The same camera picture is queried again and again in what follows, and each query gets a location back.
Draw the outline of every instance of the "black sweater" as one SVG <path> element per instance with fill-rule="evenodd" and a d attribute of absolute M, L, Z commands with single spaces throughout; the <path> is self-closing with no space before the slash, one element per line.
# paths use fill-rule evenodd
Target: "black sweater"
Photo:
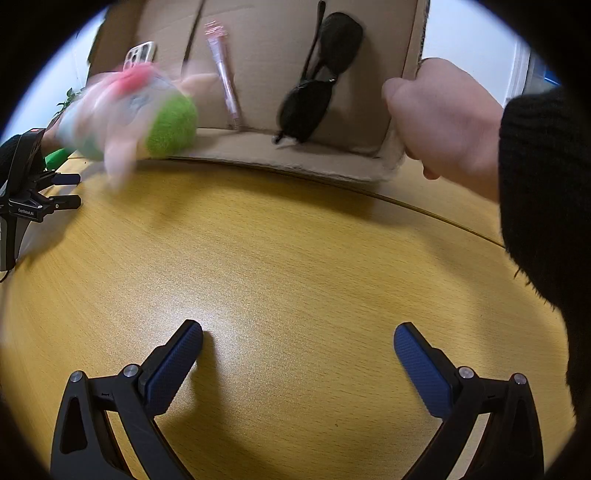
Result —
<path fill-rule="evenodd" d="M 562 89 L 505 109 L 499 144 L 501 228 L 507 251 L 562 313 L 567 382 L 577 417 L 591 359 L 591 150 Z"/>

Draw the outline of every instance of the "cardboard box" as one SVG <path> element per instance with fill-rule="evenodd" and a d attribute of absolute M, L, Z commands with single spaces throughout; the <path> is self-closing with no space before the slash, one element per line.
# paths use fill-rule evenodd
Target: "cardboard box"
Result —
<path fill-rule="evenodd" d="M 98 59 L 101 68 L 113 68 L 129 48 L 144 41 L 156 43 L 155 61 L 173 78 L 181 75 L 185 61 L 200 72 L 216 72 L 204 25 L 217 20 L 228 31 L 229 67 L 245 129 L 229 128 L 219 82 L 198 102 L 194 147 L 175 158 L 248 163 L 342 180 L 386 180 L 404 148 L 381 87 L 390 77 L 415 76 L 426 9 L 427 0 L 327 1 L 325 16 L 349 14 L 364 26 L 365 38 L 333 89 L 324 120 L 301 145 L 289 140 L 274 145 L 271 138 L 278 130 L 281 103 L 298 83 L 312 44 L 317 0 L 126 0 L 107 14 L 91 72 L 100 70 Z M 135 31 L 131 42 L 130 31 Z M 113 48 L 116 35 L 119 45 Z"/>

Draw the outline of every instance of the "hand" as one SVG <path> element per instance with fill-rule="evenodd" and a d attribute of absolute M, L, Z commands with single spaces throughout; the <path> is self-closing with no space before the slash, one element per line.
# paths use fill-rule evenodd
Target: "hand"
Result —
<path fill-rule="evenodd" d="M 427 59 L 416 80 L 388 80 L 383 96 L 425 178 L 442 176 L 498 201 L 503 108 L 474 78 L 447 60 Z"/>
<path fill-rule="evenodd" d="M 44 157 L 62 148 L 60 141 L 57 139 L 57 129 L 59 128 L 60 122 L 61 115 L 49 123 L 43 134 L 43 138 L 41 139 L 41 153 Z"/>

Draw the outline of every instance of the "plush toy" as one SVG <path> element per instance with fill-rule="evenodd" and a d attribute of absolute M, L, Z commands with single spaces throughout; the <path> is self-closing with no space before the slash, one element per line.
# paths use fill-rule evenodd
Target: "plush toy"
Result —
<path fill-rule="evenodd" d="M 109 181 L 117 187 L 136 160 L 165 158 L 193 143 L 193 98 L 216 79 L 208 73 L 172 82 L 152 63 L 100 74 L 64 111 L 57 138 L 87 158 L 104 160 Z"/>

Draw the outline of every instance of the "black sunglasses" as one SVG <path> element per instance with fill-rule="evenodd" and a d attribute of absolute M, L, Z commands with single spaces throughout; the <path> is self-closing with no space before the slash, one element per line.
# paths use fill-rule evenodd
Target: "black sunglasses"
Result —
<path fill-rule="evenodd" d="M 332 89 L 339 75 L 351 66 L 361 46 L 363 27 L 342 12 L 330 14 L 323 22 L 325 10 L 326 3 L 318 2 L 314 42 L 306 58 L 299 85 L 285 97 L 279 110 L 277 121 L 281 131 L 273 137 L 274 144 L 278 144 L 284 137 L 295 138 L 300 143 L 310 138 L 328 110 Z M 319 40 L 318 61 L 309 76 L 310 59 Z M 316 77 L 324 67 L 328 70 L 329 78 L 317 80 Z"/>

